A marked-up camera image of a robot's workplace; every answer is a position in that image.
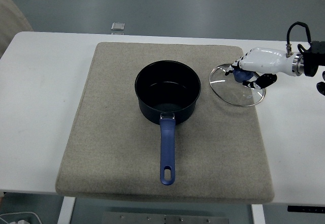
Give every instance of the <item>handle hole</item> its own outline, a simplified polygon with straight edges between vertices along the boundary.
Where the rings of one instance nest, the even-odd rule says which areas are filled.
[[[172,169],[170,167],[165,167],[164,179],[170,181],[172,179]]]

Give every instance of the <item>white table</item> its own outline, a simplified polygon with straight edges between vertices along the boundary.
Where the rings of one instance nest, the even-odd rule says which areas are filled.
[[[55,193],[99,42],[233,45],[244,53],[258,46],[285,50],[279,41],[19,33],[0,60],[0,190]],[[297,42],[292,44],[296,50]],[[278,74],[256,106],[274,203],[325,205],[325,97],[316,90],[322,71],[313,78]]]

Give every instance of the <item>saucepan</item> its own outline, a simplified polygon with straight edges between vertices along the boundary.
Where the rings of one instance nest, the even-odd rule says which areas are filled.
[[[189,66],[172,60],[149,64],[137,75],[135,90],[142,114],[160,125],[160,181],[175,181],[175,125],[192,115],[201,82]]]

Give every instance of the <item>cable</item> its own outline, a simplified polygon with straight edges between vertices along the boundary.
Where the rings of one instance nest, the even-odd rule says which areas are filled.
[[[6,224],[9,224],[9,222],[6,222],[5,220],[3,220],[1,217],[0,217],[0,220],[2,220],[3,222],[5,222]]]
[[[37,218],[37,220],[39,221],[39,223],[42,224],[42,222],[41,222],[39,216],[38,216],[36,213],[34,213],[34,212],[29,212],[29,211],[27,211],[27,212],[5,213],[5,214],[1,214],[0,216],[3,216],[3,215],[17,215],[17,214],[33,214],[34,216],[36,216],[36,218]]]
[[[291,32],[291,29],[296,25],[299,25],[306,29],[307,40],[308,40],[308,43],[310,44],[311,43],[310,30],[309,30],[308,25],[305,24],[304,22],[295,22],[293,25],[290,26],[290,28],[286,34],[286,43],[290,44],[290,32]]]

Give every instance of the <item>metal plate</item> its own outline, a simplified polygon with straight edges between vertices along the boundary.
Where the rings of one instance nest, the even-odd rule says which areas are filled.
[[[125,23],[123,22],[113,22],[111,30],[124,30]]]
[[[229,224],[225,217],[104,212],[102,224]]]

